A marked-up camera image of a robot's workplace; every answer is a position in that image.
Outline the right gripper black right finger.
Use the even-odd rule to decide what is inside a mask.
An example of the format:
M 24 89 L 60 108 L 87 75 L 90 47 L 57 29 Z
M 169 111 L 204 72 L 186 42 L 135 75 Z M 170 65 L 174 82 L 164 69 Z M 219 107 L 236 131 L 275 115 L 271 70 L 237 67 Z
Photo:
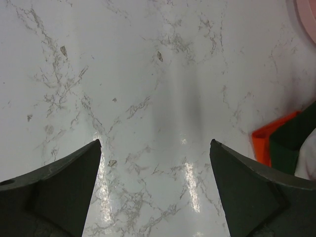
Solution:
M 213 139 L 210 161 L 232 237 L 314 237 L 316 183 L 245 157 Z

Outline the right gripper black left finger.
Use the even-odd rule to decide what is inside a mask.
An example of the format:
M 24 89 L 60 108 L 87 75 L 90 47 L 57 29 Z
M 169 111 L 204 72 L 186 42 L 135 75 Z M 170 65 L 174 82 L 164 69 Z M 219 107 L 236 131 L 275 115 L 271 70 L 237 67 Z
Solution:
M 80 237 L 97 178 L 101 143 L 0 183 L 2 237 Z

